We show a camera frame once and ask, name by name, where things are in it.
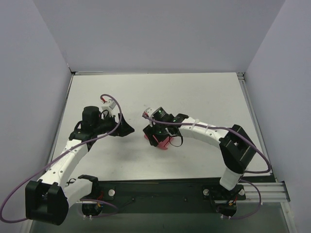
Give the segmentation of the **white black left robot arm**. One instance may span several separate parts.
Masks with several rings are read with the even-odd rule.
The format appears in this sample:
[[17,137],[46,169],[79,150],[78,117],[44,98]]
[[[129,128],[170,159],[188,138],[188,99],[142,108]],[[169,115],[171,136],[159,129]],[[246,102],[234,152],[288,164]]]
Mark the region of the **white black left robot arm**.
[[76,124],[57,161],[37,181],[27,183],[25,208],[28,219],[60,225],[75,202],[82,198],[93,201],[103,198],[97,177],[81,175],[70,185],[67,185],[67,181],[99,135],[125,137],[135,131],[122,114],[117,115],[119,121],[116,121],[111,108],[107,107],[106,110],[108,115],[102,117],[98,107],[85,107],[82,120]]

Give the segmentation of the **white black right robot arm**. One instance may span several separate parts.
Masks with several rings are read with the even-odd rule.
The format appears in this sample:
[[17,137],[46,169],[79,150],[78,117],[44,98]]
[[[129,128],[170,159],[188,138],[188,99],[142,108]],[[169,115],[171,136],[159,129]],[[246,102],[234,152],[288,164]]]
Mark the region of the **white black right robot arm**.
[[142,116],[149,120],[143,132],[154,147],[172,137],[180,137],[196,139],[218,148],[225,164],[219,184],[228,191],[240,181],[256,153],[249,145],[250,138],[239,125],[219,129],[185,114],[168,114],[162,107],[147,108]]

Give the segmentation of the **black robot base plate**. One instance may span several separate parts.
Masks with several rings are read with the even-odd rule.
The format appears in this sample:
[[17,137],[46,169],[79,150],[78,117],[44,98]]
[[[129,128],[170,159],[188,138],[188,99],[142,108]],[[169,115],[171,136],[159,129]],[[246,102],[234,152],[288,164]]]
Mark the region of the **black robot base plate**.
[[84,197],[81,213],[92,218],[111,214],[198,214],[227,210],[245,200],[244,186],[228,191],[219,178],[99,181]]

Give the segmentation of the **pink paper box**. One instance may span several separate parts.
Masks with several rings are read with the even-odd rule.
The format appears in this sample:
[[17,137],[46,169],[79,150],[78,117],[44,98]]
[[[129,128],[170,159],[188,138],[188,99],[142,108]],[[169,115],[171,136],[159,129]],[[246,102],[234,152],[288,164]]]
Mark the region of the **pink paper box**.
[[168,144],[169,144],[169,137],[164,139],[163,141],[159,141],[154,135],[153,139],[149,139],[147,135],[144,135],[144,138],[147,139],[150,143],[151,146],[154,146],[156,148],[159,148],[161,150],[167,150],[168,149]]

